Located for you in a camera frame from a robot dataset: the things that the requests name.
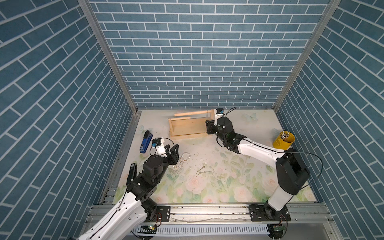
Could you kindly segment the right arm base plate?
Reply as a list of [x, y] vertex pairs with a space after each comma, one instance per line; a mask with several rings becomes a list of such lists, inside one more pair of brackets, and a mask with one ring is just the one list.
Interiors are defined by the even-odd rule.
[[248, 206], [252, 222], [289, 222], [291, 216], [287, 206], [276, 211], [268, 203], [265, 205], [251, 204]]

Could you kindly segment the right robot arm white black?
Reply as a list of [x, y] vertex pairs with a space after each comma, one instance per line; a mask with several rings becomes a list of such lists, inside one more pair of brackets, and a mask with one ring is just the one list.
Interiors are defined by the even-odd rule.
[[287, 203], [303, 188], [310, 171], [295, 149], [279, 150], [256, 143], [238, 134], [227, 117], [206, 120], [207, 134], [216, 135], [222, 147], [239, 155], [255, 158], [276, 170], [278, 186], [261, 205], [250, 205], [251, 218], [261, 221], [289, 221]]

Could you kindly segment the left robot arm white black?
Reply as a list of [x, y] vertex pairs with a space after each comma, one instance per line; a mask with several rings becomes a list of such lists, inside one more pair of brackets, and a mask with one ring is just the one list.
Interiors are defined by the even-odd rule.
[[142, 172], [126, 188], [122, 198], [79, 240], [122, 240], [128, 233], [156, 215], [157, 203], [151, 195], [170, 165], [179, 161], [179, 145], [161, 145], [143, 164]]

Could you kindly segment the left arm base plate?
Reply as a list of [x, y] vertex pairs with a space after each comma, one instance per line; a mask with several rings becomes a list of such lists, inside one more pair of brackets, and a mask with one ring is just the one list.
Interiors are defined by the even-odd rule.
[[146, 222], [165, 222], [168, 223], [171, 215], [171, 206], [156, 206], [156, 208], [152, 208], [147, 216]]

